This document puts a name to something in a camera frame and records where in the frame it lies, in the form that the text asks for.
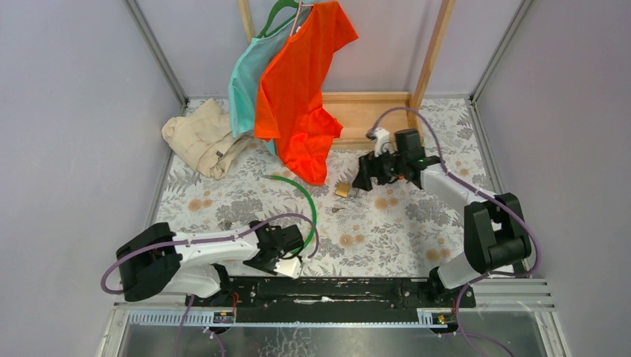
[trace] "wooden pole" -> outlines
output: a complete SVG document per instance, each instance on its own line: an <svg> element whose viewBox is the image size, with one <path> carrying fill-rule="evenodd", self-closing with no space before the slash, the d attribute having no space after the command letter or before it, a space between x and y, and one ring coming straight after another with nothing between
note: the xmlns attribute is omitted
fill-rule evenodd
<svg viewBox="0 0 631 357"><path fill-rule="evenodd" d="M434 32L432 32L432 38L429 40L429 46L423 61L423 68L420 70L416 90L414 90L414 94L410 99L410 108L419 109L420 102L423 101L423 95L425 95L429 77L432 75L432 69L438 58L438 51L441 49L441 43L445 37L454 4L455 0L443 0L441 3L441 9L438 11L438 18L436 18L436 24L434 25ZM417 128L421 132L420 122L416 115L411 112L408 113L408 127Z"/></svg>
<svg viewBox="0 0 631 357"><path fill-rule="evenodd" d="M252 42L254 37L254 22L252 21L252 11L250 10L249 0L237 0L239 11L241 12L241 21L243 22L243 30L246 32L248 43Z"/></svg>

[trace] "t-shirt sleeve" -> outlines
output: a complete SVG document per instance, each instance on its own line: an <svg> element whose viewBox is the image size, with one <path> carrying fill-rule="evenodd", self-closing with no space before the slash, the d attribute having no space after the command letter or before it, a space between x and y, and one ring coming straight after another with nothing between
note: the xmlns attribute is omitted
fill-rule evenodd
<svg viewBox="0 0 631 357"><path fill-rule="evenodd" d="M342 10L342 7L337 3L337 10L335 13L336 17L336 27L335 27L335 36L333 43L333 51L337 51L340 48L346 46L349 42L355 41L359 38L357 32L353 28L353 25L350 23L348 17Z"/></svg>
<svg viewBox="0 0 631 357"><path fill-rule="evenodd" d="M254 137L267 141L281 137L278 131L278 122L274 115L274 109L266 95L263 80L261 80L258 86L256 117L254 118Z"/></svg>

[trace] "gray wall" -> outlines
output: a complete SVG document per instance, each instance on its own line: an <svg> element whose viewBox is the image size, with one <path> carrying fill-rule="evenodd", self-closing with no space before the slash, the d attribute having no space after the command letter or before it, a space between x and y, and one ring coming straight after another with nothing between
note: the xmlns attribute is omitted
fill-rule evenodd
<svg viewBox="0 0 631 357"><path fill-rule="evenodd" d="M538 1L479 101L574 356L631 350L631 2Z"/></svg>
<svg viewBox="0 0 631 357"><path fill-rule="evenodd" d="M414 90L441 0L339 0L359 40L336 54L325 91ZM186 94L226 96L247 48L236 0L140 0ZM275 0L250 0L260 30ZM456 2L428 94L468 94L520 0ZM282 20L289 9L279 13Z"/></svg>
<svg viewBox="0 0 631 357"><path fill-rule="evenodd" d="M0 7L0 356L93 356L178 105L122 1Z"/></svg>

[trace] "floral pattern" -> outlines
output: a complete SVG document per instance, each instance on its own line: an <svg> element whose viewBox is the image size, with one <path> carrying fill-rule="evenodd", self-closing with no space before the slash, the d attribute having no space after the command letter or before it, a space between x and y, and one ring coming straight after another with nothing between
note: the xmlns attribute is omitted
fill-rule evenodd
<svg viewBox="0 0 631 357"><path fill-rule="evenodd" d="M204 101L192 100L187 115ZM222 102L227 108L227 101ZM424 100L421 112L438 136L447 166L491 189L463 99ZM436 154L425 131L428 155ZM293 186L264 178L280 175L296 180L312 195L318 210L320 247L304 267L305 276L425 277L434 266L463 251L462 218L437 197L398 181L375 186L355 199L335 196L339 182L351 182L357 158L365 152L331 151L323 186L297 178L261 142L254 142L220 180L195 173L174 157L157 213L174 231L205 232L246 225L279 213L311 216L310 206ZM281 224L293 219L277 221ZM306 236L309 226L299 227ZM224 262L232 275L264 275L239 262Z"/></svg>

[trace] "white cable clip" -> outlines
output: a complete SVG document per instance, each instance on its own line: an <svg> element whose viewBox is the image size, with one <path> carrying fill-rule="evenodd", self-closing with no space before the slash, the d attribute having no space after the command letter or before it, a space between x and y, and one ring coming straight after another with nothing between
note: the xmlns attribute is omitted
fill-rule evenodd
<svg viewBox="0 0 631 357"><path fill-rule="evenodd" d="M194 234L186 234L186 248L190 248L190 246L193 244L194 236Z"/></svg>
<svg viewBox="0 0 631 357"><path fill-rule="evenodd" d="M376 128L370 133L371 140L375 142L374 155L375 157L388 152L390 147L390 132L383 128Z"/></svg>
<svg viewBox="0 0 631 357"><path fill-rule="evenodd" d="M202 331L202 333L206 333L209 329L210 327L208 326L204 327L204 330ZM211 335L208 338L212 340L214 335L215 335L215 332L211 331Z"/></svg>

